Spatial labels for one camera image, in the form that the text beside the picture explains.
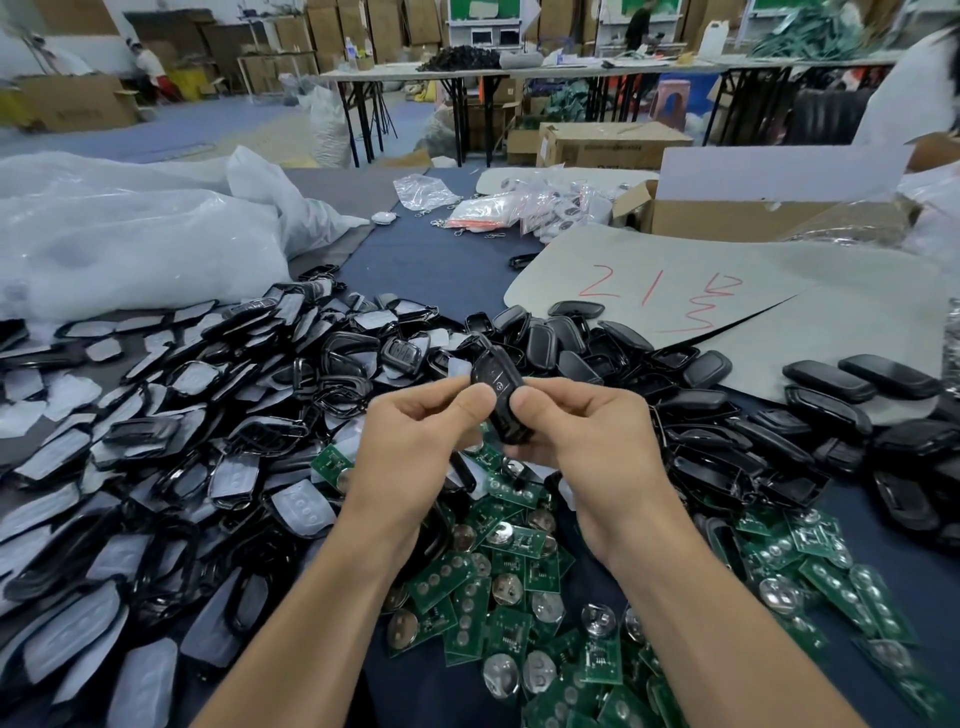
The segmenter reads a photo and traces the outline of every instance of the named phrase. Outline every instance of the clear plastic bag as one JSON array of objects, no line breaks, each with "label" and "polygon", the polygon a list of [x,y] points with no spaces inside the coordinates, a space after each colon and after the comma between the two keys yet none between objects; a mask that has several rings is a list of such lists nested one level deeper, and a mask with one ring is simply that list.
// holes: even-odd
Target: clear plastic bag
[{"label": "clear plastic bag", "polygon": [[400,203],[415,212],[455,205],[461,198],[453,194],[443,180],[426,175],[407,175],[394,180],[394,189]]}]

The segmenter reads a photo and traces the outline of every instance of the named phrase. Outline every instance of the white sack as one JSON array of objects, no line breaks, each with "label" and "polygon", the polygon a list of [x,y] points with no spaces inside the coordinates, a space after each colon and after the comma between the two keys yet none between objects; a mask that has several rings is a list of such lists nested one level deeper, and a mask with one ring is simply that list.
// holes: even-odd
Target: white sack
[{"label": "white sack", "polygon": [[3,159],[0,317],[239,302],[288,280],[287,258],[365,223],[304,199],[244,147],[203,162]]}]

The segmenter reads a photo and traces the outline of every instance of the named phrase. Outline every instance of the black key fob shell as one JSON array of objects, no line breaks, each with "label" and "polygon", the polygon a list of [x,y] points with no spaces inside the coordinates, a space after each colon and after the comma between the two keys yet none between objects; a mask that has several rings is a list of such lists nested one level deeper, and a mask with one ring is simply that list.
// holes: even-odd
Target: black key fob shell
[{"label": "black key fob shell", "polygon": [[510,396],[517,387],[523,386],[523,377],[510,356],[500,347],[489,347],[477,357],[470,371],[470,383],[489,384],[496,393],[496,407],[490,422],[500,441],[506,445],[522,445],[533,435],[533,430],[514,417],[510,409]]}]

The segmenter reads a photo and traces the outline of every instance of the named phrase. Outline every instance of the red pants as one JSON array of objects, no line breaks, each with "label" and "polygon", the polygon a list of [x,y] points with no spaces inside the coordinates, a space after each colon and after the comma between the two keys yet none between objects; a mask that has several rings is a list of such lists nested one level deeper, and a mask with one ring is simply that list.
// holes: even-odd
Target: red pants
[{"label": "red pants", "polygon": [[157,76],[156,87],[160,93],[170,101],[183,101],[183,95],[177,85],[170,80],[169,76]]}]

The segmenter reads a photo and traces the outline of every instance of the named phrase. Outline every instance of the plastic jug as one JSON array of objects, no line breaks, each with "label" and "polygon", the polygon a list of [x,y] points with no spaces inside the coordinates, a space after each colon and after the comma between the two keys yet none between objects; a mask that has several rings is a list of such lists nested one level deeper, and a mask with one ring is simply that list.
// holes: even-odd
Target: plastic jug
[{"label": "plastic jug", "polygon": [[718,59],[723,55],[723,47],[730,33],[730,23],[726,20],[711,20],[704,30],[697,55],[702,59]]}]

